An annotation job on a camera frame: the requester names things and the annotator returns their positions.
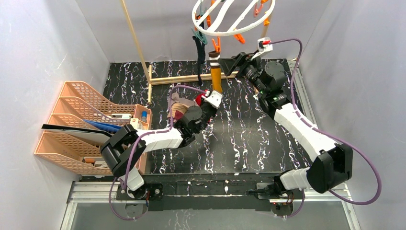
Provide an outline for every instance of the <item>small bottle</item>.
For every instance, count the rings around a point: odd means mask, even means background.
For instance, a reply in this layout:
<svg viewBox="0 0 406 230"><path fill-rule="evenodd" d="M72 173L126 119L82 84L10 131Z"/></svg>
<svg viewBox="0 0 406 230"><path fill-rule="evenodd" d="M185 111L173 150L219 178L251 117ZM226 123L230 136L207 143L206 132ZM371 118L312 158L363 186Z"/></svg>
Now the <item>small bottle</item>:
<svg viewBox="0 0 406 230"><path fill-rule="evenodd" d="M147 112L146 111L143 111L141 113L141 121L147 122Z"/></svg>

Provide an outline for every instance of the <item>wooden rod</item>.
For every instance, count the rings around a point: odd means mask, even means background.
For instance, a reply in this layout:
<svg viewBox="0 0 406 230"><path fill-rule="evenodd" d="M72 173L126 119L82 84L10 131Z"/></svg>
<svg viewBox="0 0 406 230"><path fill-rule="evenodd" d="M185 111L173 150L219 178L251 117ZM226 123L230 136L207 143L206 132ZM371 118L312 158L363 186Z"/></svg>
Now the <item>wooden rod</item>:
<svg viewBox="0 0 406 230"><path fill-rule="evenodd" d="M123 8L123 11L124 11L125 18L127 19L128 27L130 27L131 34L133 35L133 40L134 40L135 46L138 51L138 56L141 59L142 69L144 69L145 76L147 77L147 81L149 83L151 81L151 77L148 73L147 65L145 64L144 56L142 55L141 47L138 43L138 39L135 34L133 23L131 22L130 15L128 14L127 6L125 5L125 0L120 0L120 2L121 2L121 6Z"/></svg>
<svg viewBox="0 0 406 230"><path fill-rule="evenodd" d="M152 100L152 84L148 84L148 103L151 103Z"/></svg>
<svg viewBox="0 0 406 230"><path fill-rule="evenodd" d="M268 32L268 27L269 27L269 25L271 24L272 13L271 13L271 14L269 15L269 17L268 17L269 24L266 25L266 26L264 26L264 28L262 29L262 33L261 33L261 37L260 37L260 38L265 37L266 34L267 34L267 32Z"/></svg>
<svg viewBox="0 0 406 230"><path fill-rule="evenodd" d="M149 75L152 76L152 65L151 63L149 64ZM151 82L148 82L148 103L151 103L152 100L152 84Z"/></svg>
<svg viewBox="0 0 406 230"><path fill-rule="evenodd" d="M222 79L234 78L235 74L237 72L238 71L234 71L229 76L226 76L226 75L224 75L224 73L221 73L221 78ZM200 77L202 78L203 81L212 79L212 76L210 73L201 74ZM197 80L198 80L197 75L186 75L186 76L178 76L178 77L154 78L154 79L151 79L151 84L152 85L162 85L162 84L182 83L182 82L190 82L190 81L197 81Z"/></svg>

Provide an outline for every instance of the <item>glass panel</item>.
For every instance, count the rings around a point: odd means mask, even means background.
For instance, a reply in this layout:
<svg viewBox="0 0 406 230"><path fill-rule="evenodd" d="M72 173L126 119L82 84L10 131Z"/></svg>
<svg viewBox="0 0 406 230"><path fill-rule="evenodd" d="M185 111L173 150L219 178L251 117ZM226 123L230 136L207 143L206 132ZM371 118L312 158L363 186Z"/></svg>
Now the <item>glass panel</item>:
<svg viewBox="0 0 406 230"><path fill-rule="evenodd" d="M125 204L116 203L116 211L125 216ZM349 230L342 203L306 202L298 215L284 221L255 210L165 210L147 212L137 221L117 218L108 203L79 203L73 230L100 229L261 229L261 230Z"/></svg>

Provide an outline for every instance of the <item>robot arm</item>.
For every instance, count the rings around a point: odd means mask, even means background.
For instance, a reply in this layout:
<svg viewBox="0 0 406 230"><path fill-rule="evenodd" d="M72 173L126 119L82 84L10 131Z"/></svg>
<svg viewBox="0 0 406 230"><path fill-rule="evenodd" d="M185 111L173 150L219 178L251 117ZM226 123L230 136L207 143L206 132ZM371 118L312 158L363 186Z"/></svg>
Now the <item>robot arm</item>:
<svg viewBox="0 0 406 230"><path fill-rule="evenodd" d="M125 149L124 146L134 143L144 133L153 132L141 137L131 160L127 186L135 191L144 184L138 169L134 167L141 155L144 152L159 149L178 149L192 143L195 140L195 134L204 130L210 119L215 116L222 98L223 95L217 91L207 92L202 96L200 106L189 107L170 130L139 130L131 125L123 126L100 148L100 153L113 175L124 180L132 149L132 147Z"/></svg>
<svg viewBox="0 0 406 230"><path fill-rule="evenodd" d="M294 109L290 98L282 90L286 76L281 63L269 62L262 69L260 56L271 51L271 46L269 38L263 38L258 40L255 53L241 52L232 58L220 58L218 63L226 76L239 67L236 76L247 78L257 88L262 110L297 139L313 163L308 168L282 172L274 177L273 184L267 189L256 192L282 195L297 188L313 188L325 193L351 178L352 149L315 132L312 128L316 126Z"/></svg>

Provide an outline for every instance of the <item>clothespin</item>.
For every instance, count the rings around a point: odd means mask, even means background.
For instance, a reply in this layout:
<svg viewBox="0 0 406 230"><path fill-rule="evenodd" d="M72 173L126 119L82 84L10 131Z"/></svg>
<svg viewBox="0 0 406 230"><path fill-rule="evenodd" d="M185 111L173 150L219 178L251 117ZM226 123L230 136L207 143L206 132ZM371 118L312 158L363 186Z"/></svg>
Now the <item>clothespin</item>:
<svg viewBox="0 0 406 230"><path fill-rule="evenodd" d="M202 11L202 3L200 2L200 16L202 16L203 15L203 11Z"/></svg>
<svg viewBox="0 0 406 230"><path fill-rule="evenodd" d="M212 3L210 4L211 6L213 6L213 4L215 3L215 0L212 0Z"/></svg>
<svg viewBox="0 0 406 230"><path fill-rule="evenodd" d="M241 44L245 44L245 39L241 34L236 34L234 37L239 41Z"/></svg>
<svg viewBox="0 0 406 230"><path fill-rule="evenodd" d="M215 51L218 52L218 53L220 53L220 52L221 52L221 41L220 41L220 37L217 37L218 45L216 44L216 42L215 42L214 39L212 39L212 42L213 42L213 46L214 46Z"/></svg>
<svg viewBox="0 0 406 230"><path fill-rule="evenodd" d="M269 18L265 19L265 21L264 21L264 26L267 26L267 25L269 25Z"/></svg>
<svg viewBox="0 0 406 230"><path fill-rule="evenodd" d="M196 16L196 20L199 20L200 17L201 17L200 15ZM197 37L201 42L203 42L203 44L207 45L206 35L200 33L200 31L198 31L196 27L194 28L194 30L192 29L192 32L195 37Z"/></svg>
<svg viewBox="0 0 406 230"><path fill-rule="evenodd" d="M207 45L207 39L206 39L206 35L202 34L200 36L200 31L195 31L191 28L193 34L195 37L197 37L201 42L203 42L203 44Z"/></svg>
<svg viewBox="0 0 406 230"><path fill-rule="evenodd" d="M207 16L206 23L207 23L207 27L210 27L212 25L212 21L210 20L210 15Z"/></svg>
<svg viewBox="0 0 406 230"><path fill-rule="evenodd" d="M254 7L254 18L256 18L259 14L259 12L262 10L262 8L264 7L264 3L266 3L268 0L261 0L261 5L259 6L259 8L257 8L257 4L255 3L255 7Z"/></svg>

